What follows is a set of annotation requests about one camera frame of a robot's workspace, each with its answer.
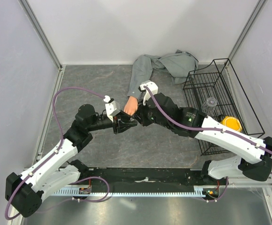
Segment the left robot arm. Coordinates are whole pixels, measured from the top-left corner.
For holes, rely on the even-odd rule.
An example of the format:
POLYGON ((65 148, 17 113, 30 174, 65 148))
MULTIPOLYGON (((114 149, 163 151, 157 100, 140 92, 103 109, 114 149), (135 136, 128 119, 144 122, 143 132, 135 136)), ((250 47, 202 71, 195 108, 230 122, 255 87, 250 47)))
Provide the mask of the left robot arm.
POLYGON ((10 207, 27 218, 39 209, 47 197, 62 187, 88 181, 88 167, 79 160, 72 161, 61 171, 57 169, 90 143, 92 131, 112 128, 115 134, 119 134, 137 125, 136 120, 120 110, 116 101, 107 103, 105 109, 105 114, 99 114, 92 105, 82 105, 71 127, 61 135, 59 143, 49 153, 21 174, 13 172, 7 176, 7 220, 15 218, 8 214, 10 207))

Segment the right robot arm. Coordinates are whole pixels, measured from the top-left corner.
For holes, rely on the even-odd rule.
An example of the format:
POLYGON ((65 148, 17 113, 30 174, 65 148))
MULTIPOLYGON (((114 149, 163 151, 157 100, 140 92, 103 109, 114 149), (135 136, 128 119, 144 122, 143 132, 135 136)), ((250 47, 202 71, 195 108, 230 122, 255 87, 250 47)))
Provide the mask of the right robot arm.
POLYGON ((245 176, 266 181, 272 171, 272 138, 254 138, 234 131, 191 107, 178 107, 162 93, 147 101, 135 100, 134 117, 142 126, 158 124, 176 135, 212 143, 235 154, 223 160, 208 160, 200 173, 207 185, 224 177, 245 176))

